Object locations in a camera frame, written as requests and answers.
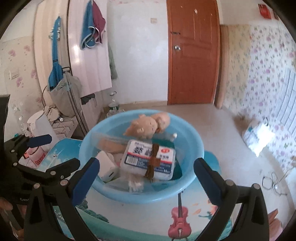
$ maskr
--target blue gripper pad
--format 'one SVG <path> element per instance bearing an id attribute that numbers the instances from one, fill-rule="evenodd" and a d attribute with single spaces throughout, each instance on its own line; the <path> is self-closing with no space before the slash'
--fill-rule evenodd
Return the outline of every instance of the blue gripper pad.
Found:
<path id="1" fill-rule="evenodd" d="M 205 159 L 207 156 L 211 158 L 214 155 L 212 153 L 205 154 Z M 193 170 L 211 203 L 219 207 L 226 189 L 224 179 L 218 172 L 213 171 L 203 158 L 195 160 Z"/>
<path id="2" fill-rule="evenodd" d="M 68 190 L 73 206 L 81 204 L 100 170 L 100 162 L 92 157 L 85 166 L 70 179 Z"/>
<path id="3" fill-rule="evenodd" d="M 43 146 L 43 145 L 51 143 L 51 141 L 52 141 L 51 135 L 31 137 L 27 142 L 27 147 L 34 148 L 37 146 Z"/>

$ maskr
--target door frame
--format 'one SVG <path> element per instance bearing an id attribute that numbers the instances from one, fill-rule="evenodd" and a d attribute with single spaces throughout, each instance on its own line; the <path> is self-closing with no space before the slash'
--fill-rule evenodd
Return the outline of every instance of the door frame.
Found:
<path id="1" fill-rule="evenodd" d="M 219 68 L 220 68 L 220 19 L 219 19 L 219 11 L 218 11 L 218 3 L 217 0 L 211 0 L 215 3 L 216 9 L 216 17 L 218 24 L 218 46 L 217 46 L 217 66 L 215 73 L 215 88 L 213 89 L 211 103 L 214 104 L 214 98 L 217 89 L 217 83 L 219 78 Z M 168 11 L 168 105 L 172 104 L 172 81 L 173 81 L 173 34 L 172 34 L 172 12 L 171 12 L 171 1 L 167 0 L 167 11 Z"/>

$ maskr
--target blue plastic basin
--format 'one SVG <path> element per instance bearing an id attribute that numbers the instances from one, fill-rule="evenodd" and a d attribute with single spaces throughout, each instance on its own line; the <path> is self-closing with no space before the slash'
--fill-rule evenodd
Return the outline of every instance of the blue plastic basin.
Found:
<path id="1" fill-rule="evenodd" d="M 159 111 L 157 110 L 132 110 L 119 113 L 109 117 L 97 124 L 84 138 L 80 151 L 79 160 L 81 166 L 97 155 L 98 149 L 91 144 L 91 135 L 93 132 L 100 132 L 110 136 L 124 137 L 123 133 L 130 126 L 132 120 L 137 119 L 139 114 L 152 115 Z M 178 180 L 167 181 L 155 186 L 153 191 L 142 193 L 129 193 L 127 191 L 119 191 L 96 177 L 92 187 L 99 193 L 112 200 L 123 203 L 143 204 L 149 202 L 160 201 L 177 195 L 188 187 L 196 178 L 193 171 L 193 163 L 198 157 L 204 157 L 204 146 L 200 135 L 195 128 L 182 118 L 170 114 L 171 122 L 166 129 L 169 133 L 177 133 L 178 137 L 174 141 L 175 147 L 186 151 L 186 155 L 181 161 L 182 177 Z"/>

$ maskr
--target wooden door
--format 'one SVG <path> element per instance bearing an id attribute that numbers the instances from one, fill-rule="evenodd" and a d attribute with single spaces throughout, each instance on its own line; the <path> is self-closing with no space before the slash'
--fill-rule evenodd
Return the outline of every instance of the wooden door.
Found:
<path id="1" fill-rule="evenodd" d="M 167 0 L 169 104 L 213 103 L 220 58 L 216 0 Z"/>

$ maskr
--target floral wallpaper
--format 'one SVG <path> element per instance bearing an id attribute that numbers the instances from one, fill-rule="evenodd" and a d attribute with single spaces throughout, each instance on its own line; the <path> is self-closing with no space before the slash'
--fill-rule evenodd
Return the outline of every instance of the floral wallpaper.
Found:
<path id="1" fill-rule="evenodd" d="M 16 117 L 12 111 L 13 105 L 20 106 L 22 102 L 22 115 L 27 121 L 29 117 L 43 109 L 41 89 L 36 72 L 33 53 L 32 37 L 22 37 L 0 44 L 1 85 L 6 87 L 10 94 L 9 112 L 5 126 L 5 139 L 10 139 L 20 133 Z"/>
<path id="2" fill-rule="evenodd" d="M 290 168 L 296 142 L 274 114 L 286 68 L 295 70 L 296 44 L 284 25 L 229 26 L 230 71 L 224 105 L 247 119 L 268 117 L 276 134 L 268 147 Z"/>

